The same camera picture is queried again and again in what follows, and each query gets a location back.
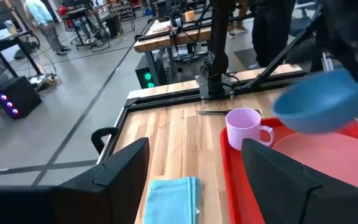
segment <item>blue bowl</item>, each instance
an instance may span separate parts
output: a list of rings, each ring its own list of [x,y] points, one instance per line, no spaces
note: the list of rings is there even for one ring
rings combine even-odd
[[[338,130],[358,116],[358,83],[345,69],[314,75],[280,96],[273,113],[300,133]]]

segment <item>person's leg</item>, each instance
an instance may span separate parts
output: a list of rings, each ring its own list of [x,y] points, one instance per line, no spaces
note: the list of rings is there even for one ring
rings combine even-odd
[[[229,16],[232,17],[233,16],[233,12],[230,12],[229,13]],[[228,25],[227,25],[227,31],[229,32],[229,37],[230,38],[235,38],[236,35],[234,33],[234,23],[230,22]]]
[[[79,28],[80,30],[82,30],[82,32],[85,34],[87,39],[91,38],[91,34],[88,32],[87,28],[85,27],[84,23],[82,23],[81,21],[75,21],[74,22],[74,26],[76,26],[77,28]]]
[[[58,47],[57,43],[56,43],[56,37],[55,34],[53,33],[53,28],[52,26],[50,26],[48,24],[48,26],[45,26],[43,24],[40,25],[40,30],[41,33],[43,33],[43,35],[46,37],[46,39],[48,40],[48,43],[50,45],[50,48],[56,52],[59,53],[60,52],[60,48]]]
[[[258,67],[266,67],[269,62],[267,58],[267,23],[265,20],[264,9],[258,9],[258,13],[254,18],[254,25],[252,29],[252,44],[256,53],[256,65],[251,65],[250,69]]]
[[[277,6],[269,6],[267,19],[267,57],[268,64],[287,46],[290,32],[292,9],[285,10]]]
[[[239,17],[246,16],[248,11],[248,2],[247,0],[239,0]],[[244,27],[242,21],[236,22],[236,29],[243,30],[248,32],[248,30]]]
[[[58,35],[57,31],[56,31],[55,23],[51,22],[51,26],[52,26],[53,36],[55,37],[56,45],[60,50],[63,50],[64,46],[62,45],[62,43],[60,43],[59,35]]]
[[[82,23],[84,24],[84,26],[85,26],[85,24],[88,24],[89,28],[91,29],[92,32],[96,32],[98,30],[98,28],[96,28],[96,26],[93,24],[91,19],[89,19],[89,22],[87,22],[86,19],[83,17],[82,18]]]

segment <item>black box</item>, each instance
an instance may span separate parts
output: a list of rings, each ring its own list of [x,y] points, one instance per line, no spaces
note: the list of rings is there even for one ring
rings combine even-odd
[[[121,32],[118,15],[109,15],[106,20],[106,26],[109,28],[111,38],[115,38]]]
[[[0,87],[0,107],[12,119],[25,118],[42,100],[26,77],[14,77]]]
[[[165,70],[164,70],[161,60],[157,60],[155,62],[155,68],[157,70],[159,84],[166,85],[167,84],[167,76],[165,75]],[[135,72],[136,72],[137,79],[140,83],[140,86],[142,88],[152,88],[152,87],[156,86],[154,84],[155,80],[153,80],[153,77],[150,73],[150,68],[147,63],[145,55],[143,55],[142,58],[140,59],[140,62],[135,69]]]

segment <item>concrete floor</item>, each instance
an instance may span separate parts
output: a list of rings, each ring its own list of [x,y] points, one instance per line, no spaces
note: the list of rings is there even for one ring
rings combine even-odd
[[[91,143],[91,133],[112,126],[128,93],[140,89],[134,68],[142,54],[132,48],[134,36],[147,23],[147,17],[136,20],[136,30],[123,23],[122,42],[92,53],[87,48],[58,57],[48,49],[47,57],[38,51],[34,60],[47,72],[55,66],[63,84],[27,118],[13,121],[0,116],[0,185],[58,185],[86,171],[96,163],[98,153]],[[238,71],[232,52],[252,48],[252,20],[244,21],[249,33],[238,33],[227,39],[229,70]],[[60,40],[70,46],[74,33],[59,27]],[[40,35],[42,45],[48,48]],[[34,75],[25,59],[11,62],[18,75]]]

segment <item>light blue towel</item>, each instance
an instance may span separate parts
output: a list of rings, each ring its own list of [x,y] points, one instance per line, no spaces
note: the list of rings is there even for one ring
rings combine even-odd
[[[196,224],[200,179],[155,180],[149,187],[144,224]]]

